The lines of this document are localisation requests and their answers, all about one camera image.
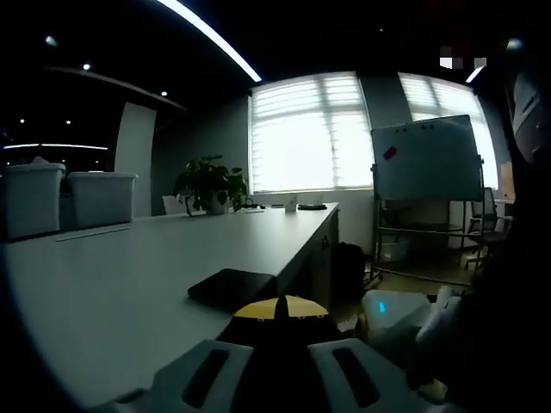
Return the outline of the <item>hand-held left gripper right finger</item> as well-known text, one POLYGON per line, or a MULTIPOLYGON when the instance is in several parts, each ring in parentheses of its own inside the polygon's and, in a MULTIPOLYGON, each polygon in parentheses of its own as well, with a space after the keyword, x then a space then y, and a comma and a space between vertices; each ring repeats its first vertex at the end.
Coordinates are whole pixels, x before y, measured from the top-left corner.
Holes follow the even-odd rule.
POLYGON ((284 412, 449 412, 411 390, 406 374, 357 339, 310 344, 300 349, 306 377, 282 380, 284 412))

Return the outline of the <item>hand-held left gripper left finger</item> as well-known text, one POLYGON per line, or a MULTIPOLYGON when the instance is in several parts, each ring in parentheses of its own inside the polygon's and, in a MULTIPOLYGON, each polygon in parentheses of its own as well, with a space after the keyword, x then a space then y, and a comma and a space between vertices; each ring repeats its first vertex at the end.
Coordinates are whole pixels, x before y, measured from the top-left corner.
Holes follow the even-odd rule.
POLYGON ((284 298, 246 305, 212 340, 90 412, 269 412, 284 383, 284 298))

